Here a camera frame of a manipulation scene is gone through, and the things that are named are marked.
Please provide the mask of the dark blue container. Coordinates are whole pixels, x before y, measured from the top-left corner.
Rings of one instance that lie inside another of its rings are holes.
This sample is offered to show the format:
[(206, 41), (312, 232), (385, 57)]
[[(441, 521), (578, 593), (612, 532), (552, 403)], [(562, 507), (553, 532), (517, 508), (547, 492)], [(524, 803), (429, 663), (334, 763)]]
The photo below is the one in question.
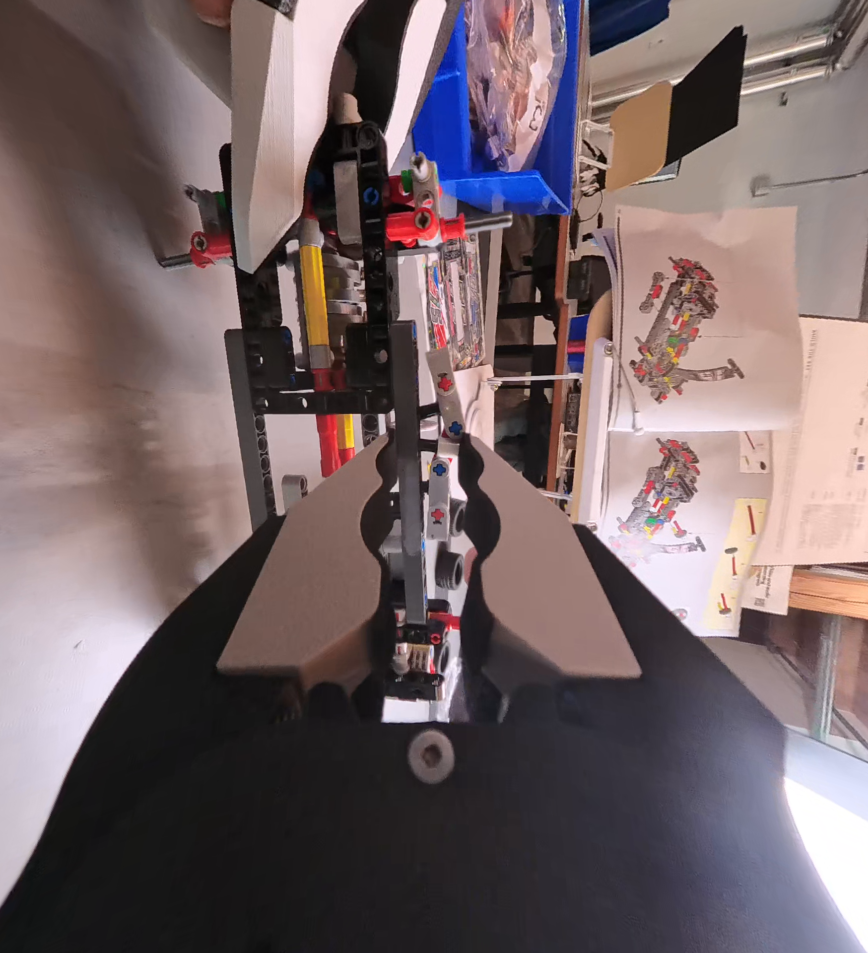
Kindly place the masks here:
[(590, 55), (609, 51), (668, 18), (669, 1), (589, 1)]

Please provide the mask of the lego car chassis assembly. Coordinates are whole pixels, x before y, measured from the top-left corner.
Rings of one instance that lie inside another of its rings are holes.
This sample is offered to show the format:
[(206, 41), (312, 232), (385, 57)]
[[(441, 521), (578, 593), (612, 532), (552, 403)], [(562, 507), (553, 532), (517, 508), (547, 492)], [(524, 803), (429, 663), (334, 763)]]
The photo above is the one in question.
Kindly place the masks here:
[(380, 419), (392, 414), (397, 485), (380, 554), (399, 635), (385, 692), (433, 703), (451, 692), (449, 633), (461, 624), (449, 602), (429, 597), (427, 556), (435, 558), (437, 586), (457, 589), (463, 561), (449, 542), (464, 531), (466, 503), (452, 495), (450, 474), (468, 431), (451, 339), (428, 350), (436, 402), (419, 401), (416, 324), (392, 331), (400, 317), (398, 259), (464, 246), (477, 232), (507, 228), (512, 217), (442, 218), (432, 159), (417, 152), (405, 171), (390, 176), (376, 124), (334, 125), (297, 226), (306, 367), (283, 322), (277, 270), (284, 248), (253, 273), (235, 269), (241, 329), (227, 331), (225, 341), (250, 518), (257, 528), (276, 512), (266, 417), (313, 414), (322, 462), (342, 466), (356, 456), (348, 423), (360, 417), (368, 447), (380, 439)]

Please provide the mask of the tan and black panel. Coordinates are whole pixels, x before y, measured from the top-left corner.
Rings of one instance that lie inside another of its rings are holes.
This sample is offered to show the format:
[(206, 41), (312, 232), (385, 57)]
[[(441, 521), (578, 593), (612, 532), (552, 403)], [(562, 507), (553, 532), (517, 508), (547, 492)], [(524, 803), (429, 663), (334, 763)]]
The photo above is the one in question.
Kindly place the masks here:
[(678, 83), (661, 81), (618, 105), (609, 121), (607, 193), (651, 178), (737, 126), (746, 45), (737, 26)]

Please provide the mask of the small white paper note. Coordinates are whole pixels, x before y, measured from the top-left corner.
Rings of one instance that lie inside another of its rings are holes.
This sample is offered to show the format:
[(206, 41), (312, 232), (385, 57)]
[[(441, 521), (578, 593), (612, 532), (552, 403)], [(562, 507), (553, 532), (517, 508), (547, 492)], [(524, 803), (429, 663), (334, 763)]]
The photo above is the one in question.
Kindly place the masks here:
[(761, 613), (787, 615), (792, 565), (752, 565), (742, 586), (740, 607)]

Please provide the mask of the lego instruction booklet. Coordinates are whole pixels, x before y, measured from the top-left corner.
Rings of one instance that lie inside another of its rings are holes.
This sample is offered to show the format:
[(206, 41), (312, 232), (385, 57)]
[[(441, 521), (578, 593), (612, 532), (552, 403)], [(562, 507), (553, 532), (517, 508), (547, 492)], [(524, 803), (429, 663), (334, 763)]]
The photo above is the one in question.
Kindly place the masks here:
[(618, 207), (596, 233), (614, 345), (598, 537), (694, 635), (736, 637), (798, 410), (794, 208)]

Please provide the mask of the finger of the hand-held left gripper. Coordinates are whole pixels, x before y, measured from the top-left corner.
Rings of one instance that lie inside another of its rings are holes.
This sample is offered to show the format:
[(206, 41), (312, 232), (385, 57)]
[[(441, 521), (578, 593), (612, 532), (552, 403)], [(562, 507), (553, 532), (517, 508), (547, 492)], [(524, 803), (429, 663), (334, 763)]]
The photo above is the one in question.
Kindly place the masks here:
[(374, 103), (392, 157), (411, 134), (462, 5), (460, 1), (374, 4)]
[(231, 11), (231, 209), (237, 266), (255, 272), (301, 215), (328, 120), (336, 53), (363, 1), (258, 1)]

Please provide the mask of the colourful sticker sheet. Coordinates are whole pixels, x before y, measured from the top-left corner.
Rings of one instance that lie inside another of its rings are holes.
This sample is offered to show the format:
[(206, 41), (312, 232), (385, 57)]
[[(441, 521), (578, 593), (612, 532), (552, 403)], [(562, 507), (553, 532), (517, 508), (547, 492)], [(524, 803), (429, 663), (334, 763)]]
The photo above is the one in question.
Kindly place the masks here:
[(424, 288), (430, 349), (447, 349), (456, 372), (483, 364), (484, 305), (477, 237), (450, 240), (426, 256)]

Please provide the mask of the studio light panel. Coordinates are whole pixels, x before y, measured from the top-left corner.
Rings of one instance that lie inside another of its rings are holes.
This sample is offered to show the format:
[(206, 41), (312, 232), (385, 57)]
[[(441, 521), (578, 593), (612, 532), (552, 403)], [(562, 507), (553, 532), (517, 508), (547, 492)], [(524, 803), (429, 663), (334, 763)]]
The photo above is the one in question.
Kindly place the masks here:
[(824, 885), (868, 951), (868, 760), (786, 731), (785, 795)]

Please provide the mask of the metal ceiling pipe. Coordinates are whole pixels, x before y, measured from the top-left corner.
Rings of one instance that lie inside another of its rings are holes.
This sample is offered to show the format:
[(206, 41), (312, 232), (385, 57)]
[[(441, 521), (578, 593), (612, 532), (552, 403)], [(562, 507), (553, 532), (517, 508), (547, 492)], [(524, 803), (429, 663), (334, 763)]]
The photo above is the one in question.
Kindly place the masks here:
[[(833, 66), (829, 62), (817, 62), (806, 66), (789, 66), (774, 70), (770, 73), (744, 78), (739, 95), (741, 97), (747, 97), (775, 89), (796, 86), (809, 81), (824, 80), (830, 78), (833, 73)], [(590, 97), (589, 107), (594, 114), (611, 113), (618, 105), (635, 96), (641, 95), (649, 88), (650, 86), (633, 87), (616, 90), (599, 98)]]
[(772, 64), (782, 64), (786, 61), (793, 61), (801, 57), (807, 58), (809, 56), (825, 54), (833, 47), (836, 39), (836, 30), (824, 31), (797, 37), (793, 42), (784, 43), (778, 47), (772, 47), (753, 54), (746, 54), (744, 58), (744, 70), (750, 71)]

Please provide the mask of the wooden beam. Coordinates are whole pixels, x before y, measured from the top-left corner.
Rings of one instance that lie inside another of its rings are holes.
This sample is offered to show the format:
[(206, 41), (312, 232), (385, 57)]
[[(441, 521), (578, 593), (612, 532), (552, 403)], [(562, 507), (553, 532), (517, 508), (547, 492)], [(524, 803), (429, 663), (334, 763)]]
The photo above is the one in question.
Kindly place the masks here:
[(868, 570), (856, 567), (796, 567), (788, 606), (868, 621)]

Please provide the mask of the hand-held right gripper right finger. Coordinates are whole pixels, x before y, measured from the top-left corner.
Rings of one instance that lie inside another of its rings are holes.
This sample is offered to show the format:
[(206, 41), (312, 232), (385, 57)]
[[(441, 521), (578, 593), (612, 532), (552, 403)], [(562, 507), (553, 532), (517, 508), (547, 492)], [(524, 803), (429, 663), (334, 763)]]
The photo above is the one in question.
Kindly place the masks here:
[(573, 524), (486, 443), (459, 455), (475, 550), (464, 659), (505, 697), (527, 686), (631, 681), (642, 668)]

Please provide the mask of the printed white paper sheet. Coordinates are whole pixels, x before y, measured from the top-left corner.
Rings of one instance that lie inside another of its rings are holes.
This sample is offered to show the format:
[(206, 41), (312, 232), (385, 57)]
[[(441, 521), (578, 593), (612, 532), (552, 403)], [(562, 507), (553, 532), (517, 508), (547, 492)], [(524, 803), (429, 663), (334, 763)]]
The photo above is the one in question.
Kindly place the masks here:
[(758, 565), (868, 563), (868, 322), (800, 319), (801, 405), (772, 434)]

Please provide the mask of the plastic bag of lego parts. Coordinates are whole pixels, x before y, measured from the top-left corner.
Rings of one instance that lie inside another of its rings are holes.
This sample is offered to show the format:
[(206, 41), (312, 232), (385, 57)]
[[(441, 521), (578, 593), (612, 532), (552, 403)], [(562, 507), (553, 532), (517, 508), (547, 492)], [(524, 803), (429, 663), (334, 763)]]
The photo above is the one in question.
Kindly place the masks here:
[(559, 1), (464, 3), (472, 150), (491, 171), (532, 167), (570, 42)]

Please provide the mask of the blue plastic bin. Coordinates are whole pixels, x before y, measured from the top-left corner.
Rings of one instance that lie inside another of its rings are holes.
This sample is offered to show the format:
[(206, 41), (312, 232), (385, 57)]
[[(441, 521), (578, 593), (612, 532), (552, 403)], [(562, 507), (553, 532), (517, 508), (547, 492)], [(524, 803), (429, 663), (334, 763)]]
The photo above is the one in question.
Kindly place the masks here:
[(573, 201), (580, 77), (586, 62), (587, 2), (565, 1), (567, 54), (556, 100), (533, 167), (513, 173), (489, 168), (473, 145), (468, 109), (464, 14), (449, 42), (413, 127), (416, 150), (433, 159), (443, 190), (485, 211), (568, 215)]

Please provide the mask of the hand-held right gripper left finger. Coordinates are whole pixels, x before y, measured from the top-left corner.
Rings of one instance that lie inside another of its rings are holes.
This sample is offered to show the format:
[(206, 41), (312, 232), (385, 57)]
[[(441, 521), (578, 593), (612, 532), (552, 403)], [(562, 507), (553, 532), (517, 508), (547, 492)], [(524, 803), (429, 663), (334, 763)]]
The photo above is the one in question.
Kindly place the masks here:
[(361, 518), (383, 487), (379, 460), (392, 438), (378, 438), (288, 511), (218, 673), (288, 678), (303, 690), (333, 683), (348, 692), (369, 675), (381, 567)]

